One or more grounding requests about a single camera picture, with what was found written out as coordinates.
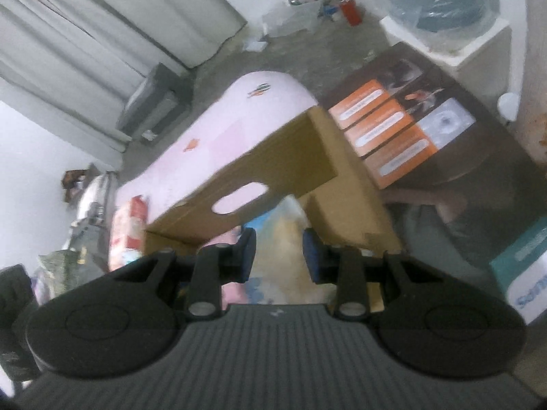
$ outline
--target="cardboard handle hole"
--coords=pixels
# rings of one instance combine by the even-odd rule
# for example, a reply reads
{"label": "cardboard handle hole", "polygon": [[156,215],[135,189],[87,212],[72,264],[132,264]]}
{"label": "cardboard handle hole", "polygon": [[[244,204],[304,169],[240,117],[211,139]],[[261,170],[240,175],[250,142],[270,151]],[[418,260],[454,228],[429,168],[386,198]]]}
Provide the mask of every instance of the cardboard handle hole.
{"label": "cardboard handle hole", "polygon": [[251,203],[253,200],[258,199],[261,195],[266,194],[266,192],[268,192],[268,187],[265,184],[251,182],[238,188],[233,193],[225,195],[211,209],[216,214],[230,214]]}

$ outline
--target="orange label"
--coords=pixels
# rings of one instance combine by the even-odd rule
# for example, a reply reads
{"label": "orange label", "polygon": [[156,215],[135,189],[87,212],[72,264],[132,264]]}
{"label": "orange label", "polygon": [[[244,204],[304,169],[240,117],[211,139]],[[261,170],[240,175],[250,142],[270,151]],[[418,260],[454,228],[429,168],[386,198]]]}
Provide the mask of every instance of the orange label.
{"label": "orange label", "polygon": [[346,138],[362,157],[411,123],[412,117],[395,100],[391,100],[349,128]]}
{"label": "orange label", "polygon": [[389,94],[384,87],[376,80],[371,80],[330,108],[329,112],[338,123],[338,127],[346,129],[388,98]]}
{"label": "orange label", "polygon": [[436,152],[435,145],[414,125],[365,159],[365,165],[378,187],[384,189]]}

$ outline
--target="white container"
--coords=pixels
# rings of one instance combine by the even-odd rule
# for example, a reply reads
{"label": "white container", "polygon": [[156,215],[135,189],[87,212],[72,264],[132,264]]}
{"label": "white container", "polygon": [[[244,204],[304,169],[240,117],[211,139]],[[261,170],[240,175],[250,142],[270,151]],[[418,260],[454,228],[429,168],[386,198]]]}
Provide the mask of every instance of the white container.
{"label": "white container", "polygon": [[458,51],[433,52],[412,32],[391,17],[380,22],[391,45],[403,41],[439,65],[492,111],[507,91],[510,70],[511,28],[497,18],[492,27]]}
{"label": "white container", "polygon": [[520,96],[514,92],[503,94],[498,100],[498,112],[507,121],[514,122],[519,113]]}

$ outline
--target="concrete floor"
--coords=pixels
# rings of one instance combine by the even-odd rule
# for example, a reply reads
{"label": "concrete floor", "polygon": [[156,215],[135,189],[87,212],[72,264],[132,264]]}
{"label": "concrete floor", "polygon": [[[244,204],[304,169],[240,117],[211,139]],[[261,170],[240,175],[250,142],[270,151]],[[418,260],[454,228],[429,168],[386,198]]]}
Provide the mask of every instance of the concrete floor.
{"label": "concrete floor", "polygon": [[247,35],[244,28],[215,57],[197,68],[188,117],[175,122],[154,146],[130,143],[124,153],[120,183],[134,179],[148,168],[239,77],[260,70],[286,72],[320,97],[389,47],[378,20],[373,18],[366,18],[354,28],[344,20],[324,20],[317,32],[300,31],[271,39],[260,53],[242,51]]}

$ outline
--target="screw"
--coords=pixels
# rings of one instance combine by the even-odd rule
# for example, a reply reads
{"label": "screw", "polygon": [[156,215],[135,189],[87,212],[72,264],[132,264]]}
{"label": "screw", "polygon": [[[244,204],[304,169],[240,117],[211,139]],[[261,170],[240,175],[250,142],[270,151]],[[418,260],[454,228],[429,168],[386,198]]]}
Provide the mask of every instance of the screw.
{"label": "screw", "polygon": [[188,307],[188,311],[200,317],[210,316],[216,310],[217,308],[210,302],[195,302]]}
{"label": "screw", "polygon": [[340,313],[348,317],[358,317],[366,313],[366,307],[359,302],[346,302],[340,305]]}

